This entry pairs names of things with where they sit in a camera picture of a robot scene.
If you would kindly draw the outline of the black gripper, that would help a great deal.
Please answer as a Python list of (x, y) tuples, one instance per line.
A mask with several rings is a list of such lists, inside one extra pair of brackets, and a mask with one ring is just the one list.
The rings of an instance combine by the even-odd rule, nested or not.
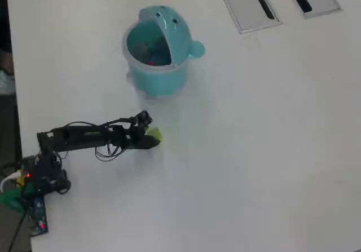
[(160, 144), (160, 140), (152, 135), (147, 135), (149, 126), (130, 125), (124, 128), (122, 125), (111, 126), (111, 144), (120, 148), (132, 148), (137, 150), (152, 149)]

